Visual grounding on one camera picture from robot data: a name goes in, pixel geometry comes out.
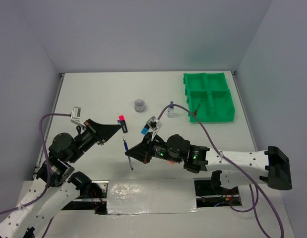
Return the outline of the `blue highlighter marker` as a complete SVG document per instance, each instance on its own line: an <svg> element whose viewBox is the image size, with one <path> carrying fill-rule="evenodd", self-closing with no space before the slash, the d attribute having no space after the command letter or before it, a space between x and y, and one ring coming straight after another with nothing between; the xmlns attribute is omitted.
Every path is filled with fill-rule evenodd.
<svg viewBox="0 0 307 238"><path fill-rule="evenodd" d="M142 131L141 131L141 133L143 134L143 135L145 135L147 132L148 132L148 130L149 130L149 127L144 127L143 129L142 129Z"/></svg>

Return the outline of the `clear paper clip jar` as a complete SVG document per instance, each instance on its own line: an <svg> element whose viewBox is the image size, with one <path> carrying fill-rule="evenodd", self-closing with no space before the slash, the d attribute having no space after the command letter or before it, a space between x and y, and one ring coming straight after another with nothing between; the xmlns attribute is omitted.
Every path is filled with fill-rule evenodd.
<svg viewBox="0 0 307 238"><path fill-rule="evenodd" d="M145 110L145 101L143 99L137 99L134 101L134 110L141 113Z"/></svg>

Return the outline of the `small clear spray bottle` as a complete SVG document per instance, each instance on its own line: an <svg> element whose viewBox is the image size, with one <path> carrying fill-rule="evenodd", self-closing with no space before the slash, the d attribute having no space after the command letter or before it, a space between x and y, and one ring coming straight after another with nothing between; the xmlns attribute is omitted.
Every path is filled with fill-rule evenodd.
<svg viewBox="0 0 307 238"><path fill-rule="evenodd" d="M170 101L167 109L167 117L172 118L174 116L174 102Z"/></svg>

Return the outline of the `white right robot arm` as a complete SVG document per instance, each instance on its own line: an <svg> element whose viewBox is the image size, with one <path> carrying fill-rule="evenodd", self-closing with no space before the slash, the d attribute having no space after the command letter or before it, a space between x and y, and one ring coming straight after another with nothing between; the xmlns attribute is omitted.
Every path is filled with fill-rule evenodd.
<svg viewBox="0 0 307 238"><path fill-rule="evenodd" d="M125 154L144 164L152 158L182 163L191 173L210 172L210 188L215 194L249 184L266 184L275 190L291 190L289 158L275 146L257 152L219 151L191 144L178 134L167 141L147 133L143 140Z"/></svg>

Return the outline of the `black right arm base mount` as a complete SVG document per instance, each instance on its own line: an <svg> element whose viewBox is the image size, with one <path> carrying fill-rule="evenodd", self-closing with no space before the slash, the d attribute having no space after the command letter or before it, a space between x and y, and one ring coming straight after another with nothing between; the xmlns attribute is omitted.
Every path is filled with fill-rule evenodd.
<svg viewBox="0 0 307 238"><path fill-rule="evenodd" d="M237 186L230 189L212 187L211 178L194 178L194 187L198 208L242 205Z"/></svg>

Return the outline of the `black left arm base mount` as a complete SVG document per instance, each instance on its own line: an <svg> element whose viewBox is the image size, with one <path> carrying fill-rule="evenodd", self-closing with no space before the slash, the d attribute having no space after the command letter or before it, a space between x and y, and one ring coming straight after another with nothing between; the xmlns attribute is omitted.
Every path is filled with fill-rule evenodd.
<svg viewBox="0 0 307 238"><path fill-rule="evenodd" d="M91 186L85 192L69 202L62 211L91 211L97 215L107 215L108 180L92 181Z"/></svg>

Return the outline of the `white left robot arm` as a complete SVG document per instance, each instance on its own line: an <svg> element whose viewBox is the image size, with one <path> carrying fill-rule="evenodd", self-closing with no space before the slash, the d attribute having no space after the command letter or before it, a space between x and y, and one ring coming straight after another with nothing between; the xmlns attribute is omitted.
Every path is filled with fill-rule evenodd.
<svg viewBox="0 0 307 238"><path fill-rule="evenodd" d="M88 119L78 124L76 137L66 132L56 135L31 187L0 223L0 238L34 238L68 203L89 196L94 190L92 180L76 172L72 164L93 145L106 143L120 128Z"/></svg>

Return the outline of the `red gel pen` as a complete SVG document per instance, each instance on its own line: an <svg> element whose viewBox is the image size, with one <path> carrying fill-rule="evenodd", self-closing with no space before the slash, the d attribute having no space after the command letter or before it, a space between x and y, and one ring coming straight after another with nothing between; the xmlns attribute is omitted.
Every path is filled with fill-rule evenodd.
<svg viewBox="0 0 307 238"><path fill-rule="evenodd" d="M203 102L203 99L201 99L201 100L199 101L198 106L196 107L195 111L193 112L193 115L194 115L194 116L197 115L198 109L200 108L202 102Z"/></svg>

